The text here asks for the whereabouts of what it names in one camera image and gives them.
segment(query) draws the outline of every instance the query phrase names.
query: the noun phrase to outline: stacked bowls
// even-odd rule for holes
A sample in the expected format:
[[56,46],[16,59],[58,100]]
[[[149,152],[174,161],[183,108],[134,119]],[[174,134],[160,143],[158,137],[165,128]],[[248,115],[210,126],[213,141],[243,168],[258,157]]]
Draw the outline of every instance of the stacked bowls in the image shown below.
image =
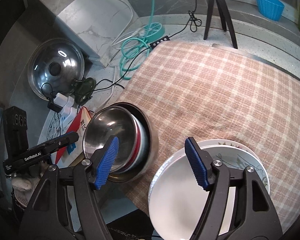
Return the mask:
[[89,122],[83,136],[83,151],[90,158],[110,135],[119,139],[119,151],[108,179],[123,183],[145,173],[158,154],[158,135],[148,117],[136,106],[116,103],[102,109]]

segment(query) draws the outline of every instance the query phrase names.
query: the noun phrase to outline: pot lid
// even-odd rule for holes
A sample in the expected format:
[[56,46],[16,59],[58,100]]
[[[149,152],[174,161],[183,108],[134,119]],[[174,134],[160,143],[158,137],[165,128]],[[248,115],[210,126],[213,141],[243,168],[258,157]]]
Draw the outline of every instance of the pot lid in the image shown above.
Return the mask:
[[28,80],[34,93],[47,100],[51,89],[68,95],[72,90],[71,83],[81,80],[83,72],[81,51],[68,40],[57,38],[42,43],[33,53]]

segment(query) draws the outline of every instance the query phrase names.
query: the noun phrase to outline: power adapter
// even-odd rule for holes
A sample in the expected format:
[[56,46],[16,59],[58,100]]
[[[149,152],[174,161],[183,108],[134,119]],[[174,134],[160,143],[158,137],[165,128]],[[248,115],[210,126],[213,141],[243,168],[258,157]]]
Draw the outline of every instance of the power adapter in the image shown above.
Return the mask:
[[164,37],[158,39],[157,41],[151,42],[151,43],[150,43],[150,47],[151,47],[152,49],[154,49],[154,48],[155,48],[158,44],[160,44],[161,42],[163,42],[163,41],[169,41],[169,40],[170,40],[170,39],[169,39],[168,36],[164,36]]
[[48,108],[51,109],[52,111],[55,111],[56,113],[60,113],[60,111],[62,110],[61,106],[58,106],[53,102],[53,97],[49,99]]

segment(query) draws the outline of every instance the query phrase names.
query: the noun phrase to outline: lid knob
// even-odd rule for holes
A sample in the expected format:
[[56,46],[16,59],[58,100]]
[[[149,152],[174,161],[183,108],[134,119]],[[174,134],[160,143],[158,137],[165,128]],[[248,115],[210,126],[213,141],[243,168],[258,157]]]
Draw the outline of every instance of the lid knob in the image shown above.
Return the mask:
[[52,62],[49,65],[49,72],[54,77],[58,76],[61,73],[61,65],[57,62]]

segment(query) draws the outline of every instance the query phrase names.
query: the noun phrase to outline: blue gripper pad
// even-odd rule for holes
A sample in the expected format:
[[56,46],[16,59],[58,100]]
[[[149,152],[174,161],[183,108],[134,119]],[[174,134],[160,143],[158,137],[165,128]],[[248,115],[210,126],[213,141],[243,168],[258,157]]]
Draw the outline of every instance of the blue gripper pad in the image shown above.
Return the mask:
[[118,150],[119,139],[117,137],[114,137],[97,168],[96,180],[94,182],[96,189],[99,190],[101,186],[103,186],[106,183],[114,159],[117,156]]
[[207,169],[202,163],[189,138],[187,138],[185,141],[185,152],[198,185],[206,190],[210,185],[208,182]]

